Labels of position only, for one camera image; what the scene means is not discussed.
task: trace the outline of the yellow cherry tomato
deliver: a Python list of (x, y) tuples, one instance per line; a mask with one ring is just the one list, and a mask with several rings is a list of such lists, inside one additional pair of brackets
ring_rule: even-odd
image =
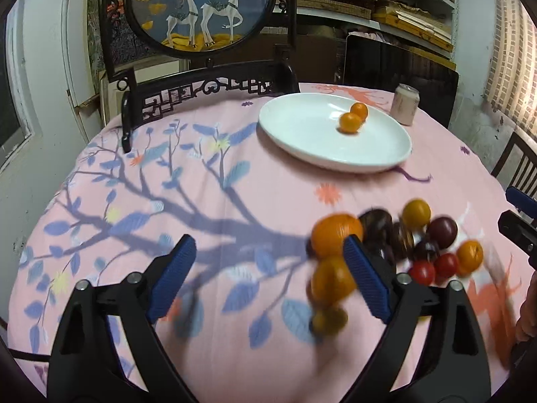
[(315, 312), (311, 320), (313, 333), (322, 336), (335, 336), (347, 325), (347, 312), (341, 307), (330, 307)]
[(401, 219), (410, 230), (421, 230), (431, 220), (431, 208), (422, 199), (411, 200), (404, 207)]
[(347, 112), (339, 117), (339, 130), (343, 133), (356, 133), (363, 124), (363, 119), (356, 114)]
[(323, 259), (311, 278), (311, 297), (316, 305), (329, 307), (356, 289), (356, 282), (343, 257)]
[(358, 115), (360, 118), (362, 118), (364, 121), (367, 119), (367, 115), (369, 115), (369, 111), (367, 109), (367, 106), (363, 103), (354, 103), (351, 106), (351, 113)]
[(458, 275), (469, 276), (483, 263), (483, 247), (477, 240), (466, 240), (458, 248), (457, 258)]
[(334, 214), (313, 226), (311, 247), (319, 259), (343, 255), (343, 242), (350, 235), (363, 240), (363, 227), (358, 218), (350, 214)]

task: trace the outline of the blue gripper pad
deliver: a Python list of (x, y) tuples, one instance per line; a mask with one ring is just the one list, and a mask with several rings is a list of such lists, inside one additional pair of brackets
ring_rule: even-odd
[(151, 291), (147, 311), (147, 319), (151, 324), (166, 316), (179, 288), (181, 288), (190, 268), (192, 268), (196, 259), (196, 243), (194, 239), (188, 237), (179, 242), (170, 252), (170, 256), (170, 263)]
[(343, 245), (343, 257), (354, 281), (358, 285), (372, 316), (388, 324), (391, 317), (390, 292), (356, 239), (348, 237)]
[(524, 212), (531, 219), (537, 218), (537, 201), (513, 186), (505, 191), (505, 198), (519, 211)]

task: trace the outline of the can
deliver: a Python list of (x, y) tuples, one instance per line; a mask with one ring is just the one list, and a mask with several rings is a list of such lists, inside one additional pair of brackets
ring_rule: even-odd
[(400, 84), (395, 90), (390, 116), (404, 126), (411, 126), (420, 104), (420, 92), (412, 86)]

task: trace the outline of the round table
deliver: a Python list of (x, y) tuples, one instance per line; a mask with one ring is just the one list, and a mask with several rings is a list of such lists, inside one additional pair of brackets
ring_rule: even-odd
[[(349, 96), (383, 110), (393, 98), (334, 85), (302, 84), (301, 90)], [(413, 152), (403, 165), (375, 175), (319, 169), (277, 148), (257, 127), (267, 101), (239, 91), (189, 100), (177, 113), (138, 128), (128, 154), (118, 120), (94, 138), (22, 253), (9, 346), (49, 354), (76, 281), (117, 283), (144, 271), (187, 233), (197, 241), (197, 258), (156, 331), (198, 400), (339, 402), (384, 325), (355, 292), (343, 303), (349, 320), (337, 337), (319, 341), (310, 333), (305, 287), (315, 262), (305, 252), (308, 235), (328, 214), (381, 206), (397, 215), (420, 197), (433, 215), (457, 220), (455, 246), (466, 238), (484, 246), (485, 265), (463, 284), (497, 389), (507, 376), (502, 365), (532, 274), (523, 253), (498, 233), (500, 213), (512, 209), (500, 184), (420, 110), (407, 128)], [(119, 319), (109, 321), (127, 376), (143, 387)], [(396, 388), (410, 381), (425, 333), (421, 322)], [(20, 364), (45, 391), (46, 365)]]

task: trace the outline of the deer painting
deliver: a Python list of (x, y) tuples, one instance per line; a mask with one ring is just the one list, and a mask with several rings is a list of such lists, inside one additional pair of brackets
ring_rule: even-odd
[[(214, 41), (213, 38), (210, 36), (208, 23), (209, 19), (213, 14), (217, 14), (219, 16), (225, 16), (229, 20), (229, 25), (223, 25), (223, 29), (229, 29), (229, 42), (233, 42), (233, 28), (239, 26), (242, 21), (242, 15), (238, 11), (238, 0), (229, 0), (226, 3), (217, 2), (217, 1), (209, 1), (203, 6), (201, 6), (201, 10), (203, 13), (203, 19), (201, 20), (201, 31), (203, 33), (203, 40), (205, 41), (205, 45), (208, 47), (209, 45), (213, 45)], [(235, 18), (238, 18), (238, 23), (233, 24), (233, 21)]]
[[(181, 9), (183, 6), (185, 0), (179, 0), (181, 4), (179, 5), (178, 9)], [(173, 48), (174, 43), (171, 39), (171, 32), (173, 29), (175, 29), (176, 25), (178, 24), (188, 24), (190, 26), (190, 33), (189, 33), (189, 45), (196, 48), (196, 41), (195, 41), (195, 24), (198, 22), (198, 8), (196, 7), (196, 4), (194, 3), (194, 0), (186, 0), (189, 5), (189, 11), (188, 13), (178, 13), (176, 16), (169, 16), (166, 18), (166, 21), (168, 22), (168, 31), (167, 31), (167, 39), (168, 39), (168, 45)]]

